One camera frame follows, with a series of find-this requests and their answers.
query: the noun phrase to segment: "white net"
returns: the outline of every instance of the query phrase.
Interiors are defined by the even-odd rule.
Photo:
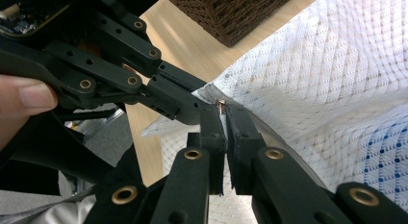
[[[330,190],[364,183],[408,211],[407,8],[318,0],[195,95],[245,106]],[[249,223],[228,216],[211,220]]]

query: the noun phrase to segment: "wooden table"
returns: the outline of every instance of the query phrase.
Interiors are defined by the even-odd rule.
[[[147,23],[151,41],[162,51],[164,61],[211,82],[314,1],[291,0],[232,48],[219,43],[168,0],[160,0],[141,18]],[[158,137],[141,137],[140,133],[158,114],[143,105],[127,106],[126,109],[143,182],[150,186],[164,176],[162,148]]]

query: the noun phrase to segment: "circuit board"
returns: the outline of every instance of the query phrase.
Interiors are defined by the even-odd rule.
[[[26,38],[69,8],[73,0],[19,0],[0,9],[0,35]]]

